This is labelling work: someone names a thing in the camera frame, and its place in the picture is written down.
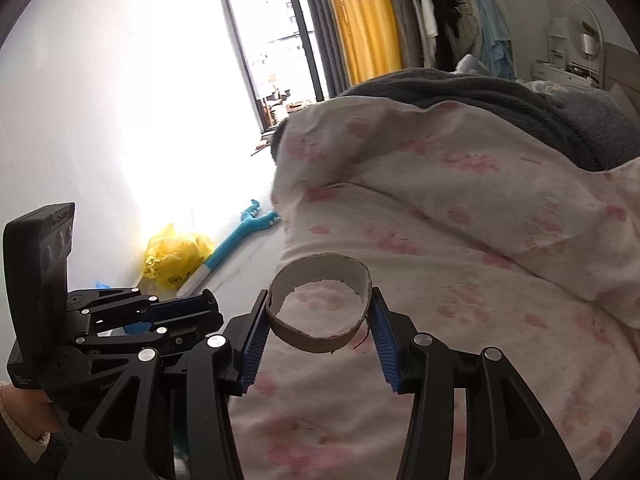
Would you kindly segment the person's left hand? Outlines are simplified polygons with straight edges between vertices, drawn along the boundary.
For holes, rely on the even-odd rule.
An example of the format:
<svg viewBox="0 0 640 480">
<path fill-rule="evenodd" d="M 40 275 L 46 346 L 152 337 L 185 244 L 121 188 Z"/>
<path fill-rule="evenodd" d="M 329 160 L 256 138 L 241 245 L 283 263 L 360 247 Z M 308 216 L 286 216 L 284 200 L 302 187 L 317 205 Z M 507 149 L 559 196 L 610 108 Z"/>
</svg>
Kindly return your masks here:
<svg viewBox="0 0 640 480">
<path fill-rule="evenodd" d="M 17 426 L 34 440 L 44 434 L 55 434 L 63 427 L 58 411 L 42 390 L 2 385 L 1 401 Z"/>
</svg>

